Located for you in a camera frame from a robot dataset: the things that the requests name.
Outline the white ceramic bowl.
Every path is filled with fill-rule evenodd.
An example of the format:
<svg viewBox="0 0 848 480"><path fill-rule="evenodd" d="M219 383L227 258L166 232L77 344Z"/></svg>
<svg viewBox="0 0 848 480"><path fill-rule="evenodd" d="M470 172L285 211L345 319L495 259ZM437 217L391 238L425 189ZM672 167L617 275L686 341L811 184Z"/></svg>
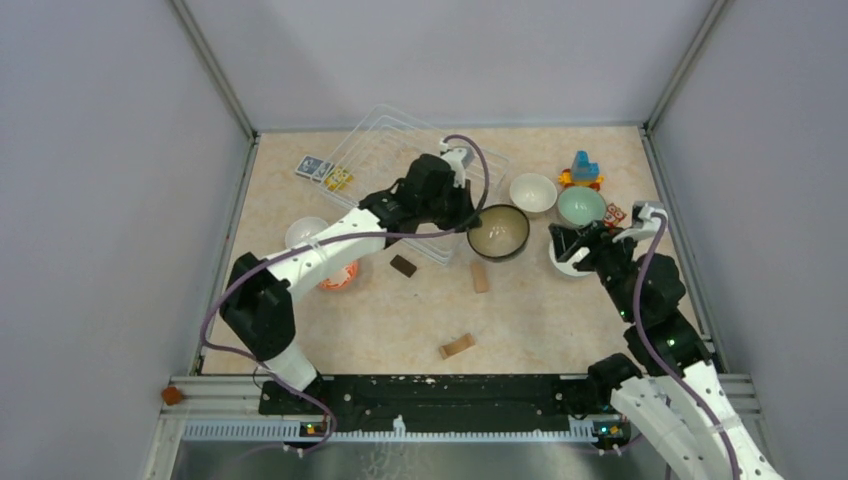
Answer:
<svg viewBox="0 0 848 480"><path fill-rule="evenodd" d="M556 250L555 250L555 245L556 245L556 242L554 240L551 240L549 242L548 255L549 255L549 259L550 259L550 262L552 263L552 265L561 274L565 275L568 278L572 278L572 279L585 278L585 277L592 274L592 271L580 271L580 270L577 270L576 267L575 267L575 265L577 263L582 261L590 253L589 248L581 247L576 252L576 255L571 259L571 261L566 262L566 261L559 261L558 260L558 256L557 256Z"/></svg>

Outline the light green ceramic bowl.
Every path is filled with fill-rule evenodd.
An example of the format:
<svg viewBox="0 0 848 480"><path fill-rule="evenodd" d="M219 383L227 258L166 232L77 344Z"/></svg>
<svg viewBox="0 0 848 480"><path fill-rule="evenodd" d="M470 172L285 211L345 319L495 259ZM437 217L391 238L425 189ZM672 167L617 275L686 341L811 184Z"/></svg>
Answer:
<svg viewBox="0 0 848 480"><path fill-rule="evenodd" d="M563 190L557 199L557 211L562 222L571 228L580 228L601 220L607 203L595 190L574 186Z"/></svg>

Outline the dark teal patterned bowl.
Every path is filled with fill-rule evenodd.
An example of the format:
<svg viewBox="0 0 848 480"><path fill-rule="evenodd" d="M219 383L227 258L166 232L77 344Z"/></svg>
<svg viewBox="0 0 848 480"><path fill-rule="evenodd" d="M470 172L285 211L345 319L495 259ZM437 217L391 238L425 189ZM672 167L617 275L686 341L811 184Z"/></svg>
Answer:
<svg viewBox="0 0 848 480"><path fill-rule="evenodd" d="M505 262L520 255L530 236L530 220L513 205L497 204L479 215L480 225L466 238L472 251L490 262Z"/></svg>

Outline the orange patterned white bowl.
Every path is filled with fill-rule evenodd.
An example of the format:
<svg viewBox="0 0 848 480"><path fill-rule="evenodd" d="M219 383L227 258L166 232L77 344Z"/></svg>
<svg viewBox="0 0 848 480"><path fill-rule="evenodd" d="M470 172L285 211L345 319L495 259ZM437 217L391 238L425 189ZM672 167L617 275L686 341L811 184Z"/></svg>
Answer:
<svg viewBox="0 0 848 480"><path fill-rule="evenodd" d="M319 287L326 291L337 291L347 288L356 278L359 271L359 262L354 261L333 273L319 283Z"/></svg>

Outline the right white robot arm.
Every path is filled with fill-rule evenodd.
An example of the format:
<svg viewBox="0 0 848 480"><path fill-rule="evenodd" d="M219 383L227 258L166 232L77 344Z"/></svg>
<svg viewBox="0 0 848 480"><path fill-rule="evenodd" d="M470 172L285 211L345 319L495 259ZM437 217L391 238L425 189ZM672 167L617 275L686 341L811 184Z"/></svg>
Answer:
<svg viewBox="0 0 848 480"><path fill-rule="evenodd" d="M586 397L624 415L680 479L778 479L721 385L701 335L680 312L685 286L675 260L595 221L550 224L556 262L594 273L623 321L630 353L591 365Z"/></svg>

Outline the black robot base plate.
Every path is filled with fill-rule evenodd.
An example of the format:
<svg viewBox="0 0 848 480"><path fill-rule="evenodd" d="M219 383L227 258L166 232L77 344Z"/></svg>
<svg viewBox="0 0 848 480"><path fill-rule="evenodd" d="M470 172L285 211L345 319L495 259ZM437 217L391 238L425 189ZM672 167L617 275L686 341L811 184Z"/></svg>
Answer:
<svg viewBox="0 0 848 480"><path fill-rule="evenodd" d="M299 398L264 383L264 416L335 417L340 433L387 431L401 419L412 433L567 431L578 420L612 413L584 376L335 375Z"/></svg>

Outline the plain white bowl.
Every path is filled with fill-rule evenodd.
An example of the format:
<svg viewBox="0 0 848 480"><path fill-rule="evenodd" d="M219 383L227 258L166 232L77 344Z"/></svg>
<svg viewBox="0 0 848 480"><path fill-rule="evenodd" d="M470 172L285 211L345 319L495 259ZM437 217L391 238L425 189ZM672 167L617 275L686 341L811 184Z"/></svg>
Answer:
<svg viewBox="0 0 848 480"><path fill-rule="evenodd" d="M327 227L328 222L322 218L313 216L300 218L288 227L284 236L285 246L293 248Z"/></svg>

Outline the beige ceramic bowl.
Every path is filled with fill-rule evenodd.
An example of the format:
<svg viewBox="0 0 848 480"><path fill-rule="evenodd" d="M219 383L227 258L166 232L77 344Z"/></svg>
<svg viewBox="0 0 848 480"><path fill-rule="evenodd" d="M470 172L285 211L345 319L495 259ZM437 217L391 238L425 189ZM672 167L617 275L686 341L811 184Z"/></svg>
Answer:
<svg viewBox="0 0 848 480"><path fill-rule="evenodd" d="M520 174L509 186L511 203L532 215L540 215L550 210L555 205L557 196L558 190L554 183L537 173Z"/></svg>

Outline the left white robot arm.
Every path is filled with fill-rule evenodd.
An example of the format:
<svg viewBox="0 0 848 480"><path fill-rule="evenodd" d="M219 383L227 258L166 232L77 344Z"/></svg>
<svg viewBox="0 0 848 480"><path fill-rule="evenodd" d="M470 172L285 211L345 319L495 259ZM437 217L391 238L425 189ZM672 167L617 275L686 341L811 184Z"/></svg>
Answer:
<svg viewBox="0 0 848 480"><path fill-rule="evenodd" d="M295 303L359 259L422 237L424 224L439 236L478 226L482 205L465 173L473 157L465 147L423 154L390 188L319 233L263 259L247 253L236 260L219 315L252 359L285 382L282 398L292 410L308 413L321 397L318 372L295 341Z"/></svg>

